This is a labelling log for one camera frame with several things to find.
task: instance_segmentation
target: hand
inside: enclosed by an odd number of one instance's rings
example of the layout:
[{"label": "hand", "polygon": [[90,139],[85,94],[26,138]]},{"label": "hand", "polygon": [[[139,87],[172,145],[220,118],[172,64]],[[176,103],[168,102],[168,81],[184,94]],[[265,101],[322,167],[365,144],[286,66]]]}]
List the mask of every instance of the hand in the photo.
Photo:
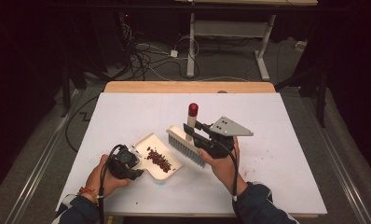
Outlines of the hand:
[{"label": "hand", "polygon": [[[207,153],[202,148],[199,149],[199,155],[202,157],[206,163],[212,166],[212,171],[217,176],[217,178],[226,186],[228,191],[232,194],[233,192],[233,181],[234,181],[234,174],[235,174],[235,166],[234,162],[230,158],[230,156],[226,156],[223,159],[213,159],[209,153]],[[234,150],[232,150],[232,155],[234,158],[237,159],[237,164],[239,166],[240,162],[240,149],[238,144],[238,138],[234,137]],[[243,180],[243,178],[238,175],[237,176],[237,195],[240,195],[245,189],[247,188],[247,183]]]},{"label": "hand", "polygon": [[[99,164],[92,170],[90,173],[86,188],[87,189],[93,189],[93,193],[95,195],[99,194],[99,187],[101,185],[101,170],[103,168],[103,165],[106,163],[108,159],[108,155],[102,155],[101,161]],[[118,188],[124,188],[127,187],[131,183],[130,179],[118,179],[112,176],[110,171],[107,169],[106,175],[104,177],[103,187],[104,187],[104,197],[109,196],[115,189]],[[92,196],[88,193],[82,193],[81,196],[84,196],[91,200],[92,202],[95,202]]]}]

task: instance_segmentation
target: brush handle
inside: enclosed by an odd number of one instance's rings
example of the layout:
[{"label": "brush handle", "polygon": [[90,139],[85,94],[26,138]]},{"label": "brush handle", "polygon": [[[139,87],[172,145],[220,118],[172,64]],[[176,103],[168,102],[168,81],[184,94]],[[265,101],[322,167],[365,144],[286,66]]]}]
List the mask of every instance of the brush handle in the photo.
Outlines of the brush handle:
[{"label": "brush handle", "polygon": [[[195,123],[197,122],[197,115],[198,115],[198,105],[195,103],[192,103],[188,107],[188,118],[186,120],[186,125],[188,125],[191,128],[195,128]],[[185,140],[191,141],[192,136],[187,134],[185,136]]]}]

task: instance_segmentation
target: person's right hand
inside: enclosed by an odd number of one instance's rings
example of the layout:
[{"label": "person's right hand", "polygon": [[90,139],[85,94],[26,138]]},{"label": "person's right hand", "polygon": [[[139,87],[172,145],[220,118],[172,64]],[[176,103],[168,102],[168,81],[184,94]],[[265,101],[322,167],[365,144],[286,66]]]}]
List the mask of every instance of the person's right hand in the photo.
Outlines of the person's right hand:
[{"label": "person's right hand", "polygon": [[[230,156],[226,156],[223,159],[213,159],[209,153],[207,153],[202,148],[199,149],[199,155],[202,157],[206,163],[212,166],[212,171],[217,176],[217,178],[226,186],[228,191],[233,193],[233,181],[235,174],[234,162]],[[234,158],[238,158],[237,163],[239,165],[240,161],[240,149],[238,144],[238,138],[234,137],[234,149],[232,150],[232,155]],[[240,195],[247,188],[247,183],[241,178],[240,175],[237,176],[237,195]]]}]

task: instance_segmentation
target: person's left hand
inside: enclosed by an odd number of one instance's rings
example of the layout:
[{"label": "person's left hand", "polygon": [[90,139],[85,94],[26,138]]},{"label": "person's left hand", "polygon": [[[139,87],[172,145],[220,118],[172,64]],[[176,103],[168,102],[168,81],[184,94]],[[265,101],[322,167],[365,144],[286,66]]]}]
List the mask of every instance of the person's left hand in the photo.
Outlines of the person's left hand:
[{"label": "person's left hand", "polygon": [[[99,164],[92,170],[90,173],[87,183],[86,189],[93,189],[95,195],[99,194],[99,186],[101,185],[101,170],[103,165],[106,163],[108,159],[108,155],[102,155],[101,161]],[[103,187],[104,187],[104,197],[109,196],[115,189],[127,187],[131,183],[130,179],[118,179],[110,173],[110,170],[107,169],[106,176],[104,177]],[[94,202],[92,196],[88,193],[82,193],[82,196],[90,199]]]}]

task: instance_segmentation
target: pile of beans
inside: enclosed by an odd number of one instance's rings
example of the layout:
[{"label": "pile of beans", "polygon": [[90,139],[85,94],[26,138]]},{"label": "pile of beans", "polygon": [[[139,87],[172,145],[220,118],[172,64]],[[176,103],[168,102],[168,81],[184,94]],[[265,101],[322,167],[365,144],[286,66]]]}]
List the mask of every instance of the pile of beans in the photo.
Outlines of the pile of beans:
[{"label": "pile of beans", "polygon": [[171,164],[165,159],[165,157],[162,157],[161,154],[157,153],[157,151],[153,150],[151,147],[149,147],[147,151],[149,151],[147,159],[152,160],[154,164],[158,165],[159,168],[163,170],[163,172],[168,173],[168,171],[171,170]]}]

